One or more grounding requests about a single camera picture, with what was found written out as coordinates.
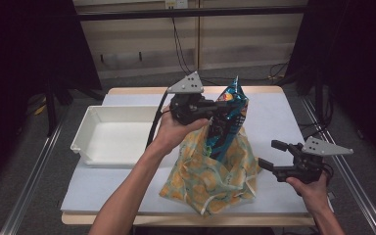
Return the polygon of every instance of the person's right hand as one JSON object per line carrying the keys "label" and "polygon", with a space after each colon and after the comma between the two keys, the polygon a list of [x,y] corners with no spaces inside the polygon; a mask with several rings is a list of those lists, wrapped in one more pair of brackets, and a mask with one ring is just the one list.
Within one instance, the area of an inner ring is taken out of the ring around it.
{"label": "person's right hand", "polygon": [[322,172],[318,181],[309,184],[304,184],[301,180],[294,177],[286,179],[286,182],[302,195],[307,211],[311,214],[330,210],[326,191],[326,181],[326,172]]}

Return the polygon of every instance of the white plastic tray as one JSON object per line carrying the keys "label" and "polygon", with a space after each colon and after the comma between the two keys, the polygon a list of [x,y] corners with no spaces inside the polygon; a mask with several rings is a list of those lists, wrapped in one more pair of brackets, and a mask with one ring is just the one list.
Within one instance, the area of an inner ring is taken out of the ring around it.
{"label": "white plastic tray", "polygon": [[90,106],[71,149],[88,165],[134,166],[143,154],[155,106]]}

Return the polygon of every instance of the wall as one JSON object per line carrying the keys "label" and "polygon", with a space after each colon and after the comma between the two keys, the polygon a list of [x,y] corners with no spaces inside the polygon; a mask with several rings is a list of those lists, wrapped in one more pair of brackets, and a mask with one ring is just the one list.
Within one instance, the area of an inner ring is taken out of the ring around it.
{"label": "wall", "polygon": [[[75,0],[78,13],[164,9],[165,1]],[[189,8],[305,5],[287,0],[189,0]],[[289,60],[302,14],[175,19],[188,68],[272,65]],[[100,78],[181,71],[172,19],[82,22]]]}

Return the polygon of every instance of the person's left hand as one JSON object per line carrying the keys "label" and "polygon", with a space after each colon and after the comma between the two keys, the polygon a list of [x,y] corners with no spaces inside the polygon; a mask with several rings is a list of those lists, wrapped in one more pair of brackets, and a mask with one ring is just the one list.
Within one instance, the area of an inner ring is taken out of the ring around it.
{"label": "person's left hand", "polygon": [[201,118],[190,124],[182,125],[173,119],[169,106],[167,106],[163,110],[161,125],[154,142],[159,143],[167,155],[182,142],[189,132],[198,130],[208,123],[209,121],[206,118]]}

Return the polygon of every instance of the human hand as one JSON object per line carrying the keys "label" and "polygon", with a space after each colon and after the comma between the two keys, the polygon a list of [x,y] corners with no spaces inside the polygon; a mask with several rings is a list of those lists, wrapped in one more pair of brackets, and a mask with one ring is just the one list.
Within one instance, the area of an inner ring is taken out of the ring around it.
{"label": "human hand", "polygon": [[161,125],[153,143],[160,145],[164,154],[167,155],[182,142],[188,133],[198,130],[208,123],[206,118],[201,118],[190,124],[182,125],[173,119],[169,106],[167,106],[163,110]]}
{"label": "human hand", "polygon": [[301,180],[288,177],[288,182],[304,199],[307,210],[315,215],[330,210],[326,191],[327,174],[322,172],[318,181],[304,184]]}

